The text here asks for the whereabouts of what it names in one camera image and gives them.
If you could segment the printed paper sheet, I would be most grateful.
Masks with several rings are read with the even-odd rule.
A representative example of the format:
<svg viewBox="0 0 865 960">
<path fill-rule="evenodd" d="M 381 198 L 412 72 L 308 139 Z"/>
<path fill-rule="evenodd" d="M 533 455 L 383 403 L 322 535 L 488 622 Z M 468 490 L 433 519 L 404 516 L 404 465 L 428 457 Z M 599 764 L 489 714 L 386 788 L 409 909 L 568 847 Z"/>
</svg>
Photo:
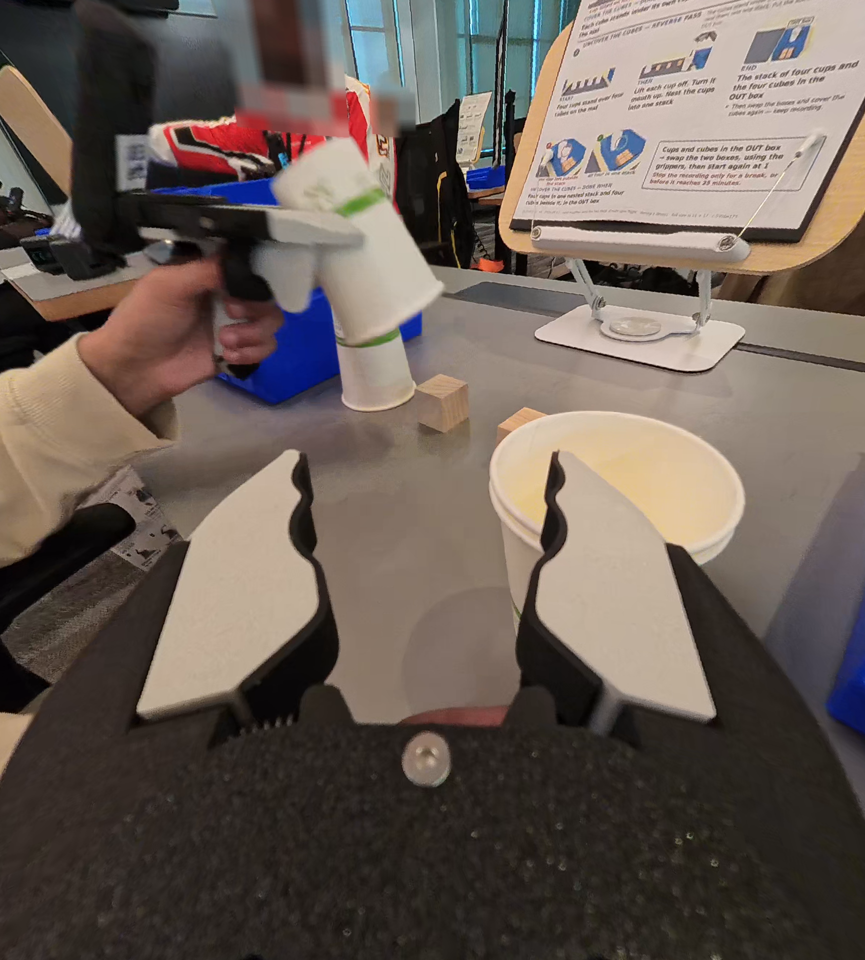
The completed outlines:
<svg viewBox="0 0 865 960">
<path fill-rule="evenodd" d="M 106 487 L 107 503 L 127 512 L 135 528 L 112 547 L 113 554 L 137 570 L 150 571 L 167 552 L 182 541 L 158 500 L 131 467 L 120 470 Z"/>
</svg>

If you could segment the printed instruction sheet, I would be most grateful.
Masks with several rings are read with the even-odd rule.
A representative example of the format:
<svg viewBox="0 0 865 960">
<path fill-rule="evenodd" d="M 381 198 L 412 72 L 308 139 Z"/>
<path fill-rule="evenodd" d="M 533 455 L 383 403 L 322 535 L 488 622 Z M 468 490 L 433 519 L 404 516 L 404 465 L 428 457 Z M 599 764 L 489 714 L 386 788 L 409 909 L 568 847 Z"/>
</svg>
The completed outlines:
<svg viewBox="0 0 865 960">
<path fill-rule="evenodd" d="M 865 1 L 581 2 L 512 224 L 798 242 L 865 112 Z"/>
</svg>

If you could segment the wooden cube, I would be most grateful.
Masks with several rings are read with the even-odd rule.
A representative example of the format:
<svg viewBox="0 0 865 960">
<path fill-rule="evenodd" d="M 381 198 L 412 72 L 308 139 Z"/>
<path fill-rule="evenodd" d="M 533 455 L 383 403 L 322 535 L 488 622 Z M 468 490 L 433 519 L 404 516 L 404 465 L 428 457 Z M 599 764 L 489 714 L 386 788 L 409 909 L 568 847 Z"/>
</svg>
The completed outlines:
<svg viewBox="0 0 865 960">
<path fill-rule="evenodd" d="M 418 425 L 438 433 L 447 433 L 469 418 L 469 385 L 447 374 L 436 374 L 418 384 L 414 401 Z"/>
<path fill-rule="evenodd" d="M 496 447 L 498 447 L 511 433 L 546 417 L 546 414 L 531 407 L 522 407 L 514 414 L 504 419 L 497 427 Z"/>
</svg>

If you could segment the person's left hand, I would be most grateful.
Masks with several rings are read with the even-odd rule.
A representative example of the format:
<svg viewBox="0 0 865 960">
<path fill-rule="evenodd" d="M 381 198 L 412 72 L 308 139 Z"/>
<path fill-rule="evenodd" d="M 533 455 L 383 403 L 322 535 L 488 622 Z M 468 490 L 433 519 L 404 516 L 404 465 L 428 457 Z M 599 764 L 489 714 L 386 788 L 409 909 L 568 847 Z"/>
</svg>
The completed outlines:
<svg viewBox="0 0 865 960">
<path fill-rule="evenodd" d="M 127 413 L 143 419 L 213 378 L 218 355 L 232 366 L 251 366 L 274 353 L 284 321 L 277 305 L 225 296 L 232 322 L 216 333 L 214 296 L 221 294 L 216 257 L 157 267 L 102 327 L 79 340 L 79 356 Z"/>
</svg>

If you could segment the black office chair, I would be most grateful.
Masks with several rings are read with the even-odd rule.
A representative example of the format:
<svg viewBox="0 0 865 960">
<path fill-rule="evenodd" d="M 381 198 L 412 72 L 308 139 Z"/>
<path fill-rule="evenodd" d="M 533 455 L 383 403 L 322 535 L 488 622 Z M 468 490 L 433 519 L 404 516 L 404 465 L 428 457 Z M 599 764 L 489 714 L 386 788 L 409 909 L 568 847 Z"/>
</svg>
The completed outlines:
<svg viewBox="0 0 865 960">
<path fill-rule="evenodd" d="M 102 504 L 78 510 L 32 555 L 0 569 L 0 714 L 19 714 L 51 684 L 9 653 L 3 633 L 26 610 L 108 549 L 131 536 L 136 521 Z"/>
</svg>

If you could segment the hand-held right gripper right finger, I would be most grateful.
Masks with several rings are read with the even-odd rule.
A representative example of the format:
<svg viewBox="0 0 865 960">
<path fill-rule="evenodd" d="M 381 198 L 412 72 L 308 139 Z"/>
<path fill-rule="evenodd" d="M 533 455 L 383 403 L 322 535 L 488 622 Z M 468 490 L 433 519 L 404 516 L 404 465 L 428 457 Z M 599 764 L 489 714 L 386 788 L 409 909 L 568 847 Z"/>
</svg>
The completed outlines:
<svg viewBox="0 0 865 960">
<path fill-rule="evenodd" d="M 612 732 L 626 709 L 699 724 L 717 708 L 666 541 L 575 454 L 550 459 L 543 554 L 533 568 L 515 660 L 555 720 Z"/>
</svg>

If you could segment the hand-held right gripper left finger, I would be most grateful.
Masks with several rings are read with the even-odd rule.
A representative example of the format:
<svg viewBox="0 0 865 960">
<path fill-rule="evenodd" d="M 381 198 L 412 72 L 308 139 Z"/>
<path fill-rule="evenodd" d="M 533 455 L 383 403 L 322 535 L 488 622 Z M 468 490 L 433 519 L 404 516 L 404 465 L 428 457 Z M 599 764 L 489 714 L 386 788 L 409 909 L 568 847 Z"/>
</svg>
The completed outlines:
<svg viewBox="0 0 865 960">
<path fill-rule="evenodd" d="M 334 670 L 340 637 L 315 552 L 307 455 L 288 449 L 191 534 L 137 716 L 211 709 L 243 729 L 293 725 Z"/>
</svg>

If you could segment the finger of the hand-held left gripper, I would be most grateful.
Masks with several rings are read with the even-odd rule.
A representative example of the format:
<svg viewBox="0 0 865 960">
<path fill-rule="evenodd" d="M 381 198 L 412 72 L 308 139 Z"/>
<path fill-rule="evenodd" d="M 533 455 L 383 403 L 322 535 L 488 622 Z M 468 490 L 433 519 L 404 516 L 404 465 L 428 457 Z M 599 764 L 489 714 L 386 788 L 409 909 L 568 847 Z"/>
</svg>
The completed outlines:
<svg viewBox="0 0 865 960">
<path fill-rule="evenodd" d="M 327 260 L 358 250 L 365 234 L 341 215 L 268 207 L 265 234 L 251 253 L 252 272 L 264 280 L 286 313 L 305 311 L 321 285 Z"/>
</svg>

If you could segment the black backpack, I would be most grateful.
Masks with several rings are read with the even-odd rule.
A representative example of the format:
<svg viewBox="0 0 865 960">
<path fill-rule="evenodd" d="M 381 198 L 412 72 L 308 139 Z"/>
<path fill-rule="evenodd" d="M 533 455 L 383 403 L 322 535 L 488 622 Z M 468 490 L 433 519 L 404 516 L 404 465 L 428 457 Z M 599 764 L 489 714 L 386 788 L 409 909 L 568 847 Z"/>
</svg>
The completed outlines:
<svg viewBox="0 0 865 960">
<path fill-rule="evenodd" d="M 465 175 L 457 161 L 461 101 L 395 141 L 394 199 L 412 239 L 432 266 L 466 270 L 477 235 Z"/>
</svg>

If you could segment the wooden document stand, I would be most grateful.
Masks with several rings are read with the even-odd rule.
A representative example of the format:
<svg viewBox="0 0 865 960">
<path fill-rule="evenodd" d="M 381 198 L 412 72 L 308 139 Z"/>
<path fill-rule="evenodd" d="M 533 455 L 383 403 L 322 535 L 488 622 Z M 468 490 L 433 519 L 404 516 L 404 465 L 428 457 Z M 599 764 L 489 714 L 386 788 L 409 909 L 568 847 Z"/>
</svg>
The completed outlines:
<svg viewBox="0 0 865 960">
<path fill-rule="evenodd" d="M 74 142 L 13 65 L 0 68 L 0 117 L 66 197 L 72 189 Z"/>
<path fill-rule="evenodd" d="M 865 216 L 865 111 L 840 156 L 801 239 L 754 242 L 743 232 L 587 229 L 512 223 L 531 153 L 556 84 L 571 22 L 552 43 L 536 82 L 522 140 L 507 176 L 499 234 L 518 254 L 565 258 L 583 305 L 536 331 L 546 344 L 572 348 L 679 374 L 712 370 L 738 346 L 745 330 L 713 318 L 723 303 L 713 275 L 765 277 L 824 258 Z"/>
</svg>

